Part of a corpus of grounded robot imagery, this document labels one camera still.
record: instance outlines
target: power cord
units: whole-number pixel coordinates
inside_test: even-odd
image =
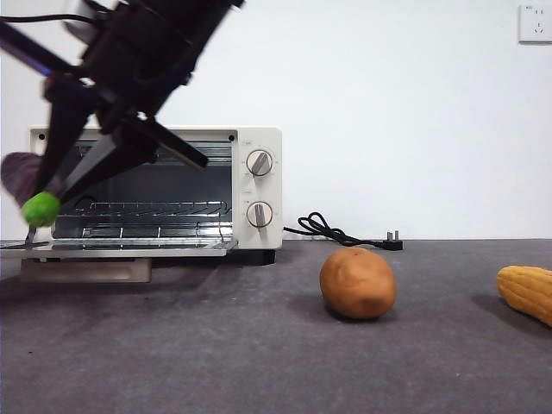
[[[341,229],[332,229],[322,214],[317,211],[310,213],[308,217],[300,217],[298,223],[304,230],[290,229],[289,227],[284,227],[284,230],[296,235],[322,235],[348,248],[368,244],[375,248],[383,248],[384,250],[398,251],[403,249],[403,241],[399,240],[398,231],[395,231],[394,239],[391,232],[387,233],[387,240],[383,241],[356,239],[350,235],[346,235]]]
[[[0,16],[0,20],[7,23],[36,23],[36,22],[52,22],[57,20],[76,20],[79,22],[89,23],[96,26],[95,22],[90,17],[80,15],[42,15],[42,16]]]

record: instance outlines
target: yellow corn cob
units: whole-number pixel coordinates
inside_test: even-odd
[[[552,326],[552,272],[540,267],[508,266],[497,276],[509,306]]]

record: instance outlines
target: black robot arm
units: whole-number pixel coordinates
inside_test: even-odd
[[[64,177],[62,201],[152,161],[158,147],[205,167],[206,157],[155,116],[175,89],[187,85],[209,38],[242,1],[128,0],[114,9],[92,0],[82,3],[91,24],[78,36],[88,44],[79,66],[0,22],[0,47],[46,77],[44,97],[51,103],[51,116],[35,193],[58,172],[91,115],[107,136]]]

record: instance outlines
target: oven timer dial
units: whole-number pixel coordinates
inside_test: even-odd
[[[248,220],[258,229],[266,227],[273,220],[273,209],[267,203],[252,203],[248,209]]]
[[[258,149],[248,156],[248,170],[257,177],[267,175],[273,169],[273,157],[267,151]]]

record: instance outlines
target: wall outlet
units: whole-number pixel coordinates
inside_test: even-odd
[[[552,43],[552,3],[519,6],[520,43]]]

